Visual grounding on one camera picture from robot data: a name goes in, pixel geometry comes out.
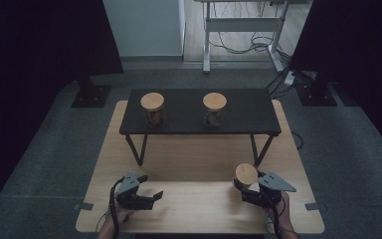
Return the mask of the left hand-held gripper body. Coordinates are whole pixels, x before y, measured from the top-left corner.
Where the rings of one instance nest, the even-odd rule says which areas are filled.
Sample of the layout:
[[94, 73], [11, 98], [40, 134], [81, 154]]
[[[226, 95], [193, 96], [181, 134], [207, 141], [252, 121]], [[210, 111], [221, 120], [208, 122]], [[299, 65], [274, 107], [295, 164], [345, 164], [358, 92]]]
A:
[[151, 210], [153, 208], [153, 197], [140, 196], [137, 194], [139, 183], [133, 172], [129, 172], [121, 181], [116, 191], [116, 201], [121, 208], [129, 210]]

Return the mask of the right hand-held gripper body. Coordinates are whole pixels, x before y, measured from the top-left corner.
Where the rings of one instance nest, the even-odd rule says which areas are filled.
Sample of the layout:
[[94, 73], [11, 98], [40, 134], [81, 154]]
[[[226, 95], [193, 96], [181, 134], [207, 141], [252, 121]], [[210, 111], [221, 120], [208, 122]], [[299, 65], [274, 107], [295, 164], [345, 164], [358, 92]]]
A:
[[244, 188], [241, 197], [248, 202], [263, 208], [273, 208], [281, 200], [283, 191], [296, 192], [296, 188], [282, 179], [274, 172], [268, 172], [258, 179], [259, 190], [254, 191]]

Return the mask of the grain-filled glass jar wooden lid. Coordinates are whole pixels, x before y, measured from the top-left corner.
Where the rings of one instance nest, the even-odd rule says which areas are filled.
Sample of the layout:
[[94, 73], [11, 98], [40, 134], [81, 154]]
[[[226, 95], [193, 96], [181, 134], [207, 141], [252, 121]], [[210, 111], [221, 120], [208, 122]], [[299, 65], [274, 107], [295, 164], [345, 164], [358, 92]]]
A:
[[249, 163], [239, 164], [235, 169], [235, 176], [244, 188], [251, 187], [259, 179], [257, 169]]

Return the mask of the brown-filled glass jar wooden lid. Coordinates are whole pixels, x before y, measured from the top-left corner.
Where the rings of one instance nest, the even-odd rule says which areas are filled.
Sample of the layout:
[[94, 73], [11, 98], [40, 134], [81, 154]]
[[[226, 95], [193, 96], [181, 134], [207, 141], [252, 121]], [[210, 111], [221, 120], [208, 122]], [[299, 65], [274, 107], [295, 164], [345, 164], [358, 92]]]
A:
[[141, 98], [140, 104], [150, 127], [158, 127], [164, 123], [164, 97], [161, 94], [148, 93]]

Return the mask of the black metal shelf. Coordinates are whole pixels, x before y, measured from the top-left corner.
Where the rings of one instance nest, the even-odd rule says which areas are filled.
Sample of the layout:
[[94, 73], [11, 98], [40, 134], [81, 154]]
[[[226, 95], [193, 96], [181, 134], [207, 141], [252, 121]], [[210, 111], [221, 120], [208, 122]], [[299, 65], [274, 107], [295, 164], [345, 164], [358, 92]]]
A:
[[[164, 123], [150, 127], [140, 104], [148, 93], [164, 97]], [[227, 99], [223, 121], [218, 127], [204, 123], [206, 109], [203, 98], [220, 93]], [[282, 129], [270, 93], [266, 89], [144, 89], [130, 92], [119, 133], [125, 136], [137, 164], [142, 164], [145, 151], [137, 150], [131, 139], [134, 134], [265, 134], [268, 141], [263, 149], [253, 150], [254, 164], [259, 165], [274, 137]]]

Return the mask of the leaf-filled glass jar wooden lid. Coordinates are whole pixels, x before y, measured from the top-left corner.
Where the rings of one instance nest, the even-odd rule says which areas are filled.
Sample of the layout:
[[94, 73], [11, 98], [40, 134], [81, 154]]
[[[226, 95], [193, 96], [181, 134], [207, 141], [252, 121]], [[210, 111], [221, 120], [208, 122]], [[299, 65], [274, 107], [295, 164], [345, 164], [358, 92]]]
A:
[[206, 126], [218, 127], [221, 125], [226, 104], [226, 97], [220, 93], [209, 93], [204, 96], [203, 105], [206, 109], [204, 123]]

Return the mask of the person's right hand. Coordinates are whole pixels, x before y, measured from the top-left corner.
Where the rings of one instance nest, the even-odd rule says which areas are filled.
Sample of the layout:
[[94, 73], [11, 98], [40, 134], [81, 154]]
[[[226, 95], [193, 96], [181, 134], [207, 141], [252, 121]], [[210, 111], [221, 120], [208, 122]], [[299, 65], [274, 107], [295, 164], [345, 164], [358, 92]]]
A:
[[286, 192], [283, 192], [281, 195], [280, 202], [276, 205], [277, 215], [275, 215], [272, 208], [267, 210], [267, 213], [271, 219], [274, 219], [279, 228], [284, 228], [288, 230], [292, 230], [293, 227], [291, 225], [290, 217], [289, 217], [289, 196]]

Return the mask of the person's left hand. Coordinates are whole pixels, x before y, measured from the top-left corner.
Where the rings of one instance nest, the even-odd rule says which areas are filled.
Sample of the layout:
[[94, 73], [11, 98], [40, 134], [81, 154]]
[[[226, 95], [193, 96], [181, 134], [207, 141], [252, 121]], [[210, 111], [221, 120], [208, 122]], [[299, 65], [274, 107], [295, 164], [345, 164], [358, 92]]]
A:
[[117, 225], [120, 226], [124, 222], [128, 220], [135, 213], [134, 210], [124, 209], [124, 208], [116, 208], [115, 216], [108, 215], [106, 217], [106, 224], [110, 227], [114, 227], [114, 222], [117, 222]]

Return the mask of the black stand base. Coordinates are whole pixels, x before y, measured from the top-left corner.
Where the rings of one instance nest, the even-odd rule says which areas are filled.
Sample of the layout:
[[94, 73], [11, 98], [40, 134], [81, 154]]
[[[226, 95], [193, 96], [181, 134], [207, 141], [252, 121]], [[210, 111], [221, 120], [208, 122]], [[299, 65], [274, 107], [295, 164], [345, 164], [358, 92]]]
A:
[[328, 88], [328, 79], [323, 74], [316, 74], [314, 77], [297, 72], [298, 82], [295, 89], [299, 100], [303, 106], [307, 107], [336, 107], [337, 103]]
[[80, 90], [77, 93], [73, 103], [73, 108], [103, 108], [111, 86], [95, 85], [90, 77], [80, 78], [78, 80]]

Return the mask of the white cabinet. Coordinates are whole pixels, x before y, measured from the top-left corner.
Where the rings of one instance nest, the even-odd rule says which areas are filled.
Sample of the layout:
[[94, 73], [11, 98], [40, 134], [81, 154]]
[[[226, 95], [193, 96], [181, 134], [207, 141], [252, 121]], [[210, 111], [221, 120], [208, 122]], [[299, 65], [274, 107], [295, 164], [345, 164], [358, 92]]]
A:
[[182, 57], [184, 0], [103, 0], [122, 57]]

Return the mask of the dark curtain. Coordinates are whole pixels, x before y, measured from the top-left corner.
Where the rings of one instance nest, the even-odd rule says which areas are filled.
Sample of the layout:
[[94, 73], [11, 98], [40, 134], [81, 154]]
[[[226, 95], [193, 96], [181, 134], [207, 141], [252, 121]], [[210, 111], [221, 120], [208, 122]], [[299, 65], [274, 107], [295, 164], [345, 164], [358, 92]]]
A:
[[103, 0], [0, 0], [0, 190], [63, 87], [122, 71]]
[[337, 81], [382, 135], [382, 0], [313, 0], [291, 67]]

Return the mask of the white desk frame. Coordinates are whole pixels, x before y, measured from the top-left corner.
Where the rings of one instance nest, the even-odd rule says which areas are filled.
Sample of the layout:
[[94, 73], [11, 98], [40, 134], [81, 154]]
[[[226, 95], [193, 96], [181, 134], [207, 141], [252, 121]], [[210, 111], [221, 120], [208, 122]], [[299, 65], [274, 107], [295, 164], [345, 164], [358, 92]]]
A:
[[278, 73], [285, 70], [279, 54], [278, 46], [282, 30], [286, 21], [287, 10], [291, 0], [267, 0], [273, 3], [284, 3], [279, 16], [275, 17], [247, 17], [247, 18], [217, 18], [211, 16], [211, 8], [215, 3], [224, 2], [258, 2], [259, 0], [194, 0], [205, 5], [205, 41], [203, 48], [203, 72], [211, 71], [210, 34], [220, 32], [261, 32], [273, 33], [273, 41], [267, 46], [269, 56]]

